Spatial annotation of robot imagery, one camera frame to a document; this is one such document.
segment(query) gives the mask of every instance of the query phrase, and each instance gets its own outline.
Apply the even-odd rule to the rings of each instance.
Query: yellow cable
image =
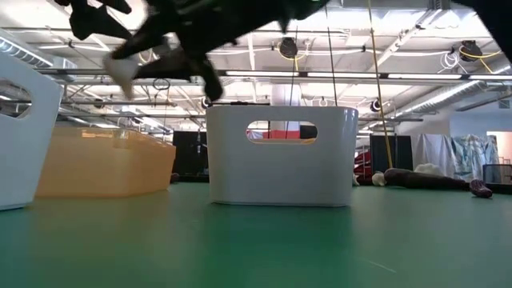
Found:
[[[476,58],[476,59],[485,59],[485,58],[490,58],[490,57],[493,57],[493,56],[496,56],[498,54],[501,53],[501,51],[498,51],[498,52],[495,52],[495,53],[492,53],[492,54],[489,54],[489,55],[485,55],[485,56],[477,56],[477,55],[471,55],[471,54],[468,54],[464,51],[462,51],[462,48],[463,46],[461,46],[459,49],[458,49],[458,52],[460,52],[460,54],[462,55],[465,55],[467,57],[472,57],[472,58]]]
[[[377,51],[376,51],[376,45],[375,45],[375,33],[374,33],[374,21],[372,19],[371,14],[371,0],[368,0],[368,14],[370,15],[370,34],[371,34],[371,41],[374,48],[374,64],[375,64],[375,76],[377,79],[377,91],[378,91],[378,104],[381,107],[381,119],[382,119],[382,125],[384,126],[384,137],[386,138],[386,152],[387,152],[387,162],[389,168],[393,168],[393,159],[391,157],[391,145],[390,145],[390,139],[387,135],[387,128],[386,128],[386,120],[384,119],[384,106],[382,105],[382,92],[381,92],[381,83],[378,78],[378,62],[377,62]]]
[[[491,69],[491,68],[489,68],[489,66],[486,64],[486,62],[485,62],[485,61],[483,61],[483,59],[482,59],[482,58],[480,58],[480,62],[481,62],[481,63],[483,64],[483,66],[487,69],[487,71],[489,71],[489,73],[494,74],[494,72],[492,71],[492,69]]]

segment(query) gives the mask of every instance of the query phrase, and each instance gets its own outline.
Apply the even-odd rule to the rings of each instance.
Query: ceiling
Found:
[[[133,12],[129,15],[111,10],[110,12],[127,28],[136,30],[143,22],[146,8],[143,0],[129,0]],[[325,11],[318,12],[306,20],[292,22],[287,36],[296,38],[299,53],[299,71],[336,72],[371,72],[373,71],[372,41],[370,38],[370,21],[365,9],[346,9],[330,5],[328,16]],[[0,2],[0,26],[13,36],[39,49],[45,54],[67,58],[78,65],[78,68],[101,69],[102,57],[108,50],[115,49],[121,40],[105,36],[89,37],[85,41],[76,39],[70,31],[68,14],[70,9],[62,9],[52,5],[51,1],[43,0],[4,0]],[[407,73],[468,73],[482,70],[480,62],[462,62],[453,69],[443,69],[442,61],[452,47],[460,47],[462,40],[475,40],[484,53],[499,51],[487,29],[475,12],[468,9],[453,10],[436,14],[440,18],[431,18],[433,22],[420,30],[413,30],[415,23],[422,18],[426,10],[389,10],[374,11],[375,48],[381,57],[390,46],[400,38],[405,40],[397,51],[392,53],[381,65],[380,72]],[[170,42],[178,40],[170,36]],[[239,44],[231,44],[212,51],[209,56],[213,64],[220,70],[280,70],[292,71],[294,62],[283,58],[272,46],[280,43],[282,34],[277,23],[271,23],[255,32],[240,37]],[[75,48],[68,47],[71,40]],[[150,52],[140,54],[141,61],[148,59]],[[488,61],[500,62],[504,59],[499,54]],[[272,92],[272,82],[252,78],[245,81],[227,80],[224,101],[268,102]],[[301,81],[302,103],[318,106],[321,100],[334,105],[334,86],[331,79],[324,82]],[[68,95],[73,94],[82,86],[67,86]],[[435,89],[429,83],[411,85],[394,83],[382,85],[382,100],[389,102],[393,108],[399,108],[418,97]],[[337,81],[335,91],[338,104],[358,108],[362,115],[372,115],[370,102],[378,96],[375,84],[344,83]],[[147,114],[204,114],[200,101],[204,93],[200,86],[172,86],[168,90],[158,91],[148,86],[135,88],[136,101],[148,101],[148,98],[165,101],[169,99],[178,104],[172,106],[137,106],[136,109]],[[117,86],[95,85],[85,87],[73,96],[77,99],[109,98],[122,100],[123,96]],[[83,107],[90,112],[98,109]],[[103,113],[119,111],[121,107],[106,106],[100,109]],[[195,124],[184,120],[156,119],[173,129],[197,129]]]

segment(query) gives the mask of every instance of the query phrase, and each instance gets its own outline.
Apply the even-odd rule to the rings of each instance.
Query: red object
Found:
[[[263,132],[263,139],[300,139],[301,131],[272,130],[270,137],[268,132]]]
[[[361,153],[359,154],[355,160],[354,160],[354,164],[363,164],[363,162],[365,163],[369,163],[371,160],[371,155],[370,155],[370,151],[368,150],[367,152],[364,152],[364,153]]]

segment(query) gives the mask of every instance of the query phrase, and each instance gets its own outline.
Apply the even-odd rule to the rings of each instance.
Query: black panel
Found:
[[[208,174],[206,132],[175,131],[173,145],[176,146],[173,173],[180,174],[181,181],[186,176]]]
[[[314,125],[301,125],[301,139],[312,139],[318,136],[317,127]]]
[[[410,136],[389,136],[393,168],[413,169],[413,151]],[[388,169],[386,138],[370,136],[371,168],[373,173]]]

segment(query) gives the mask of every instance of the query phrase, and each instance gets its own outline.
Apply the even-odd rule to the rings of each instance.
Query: orange translucent bin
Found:
[[[126,197],[166,190],[176,148],[132,130],[54,128],[36,197]]]

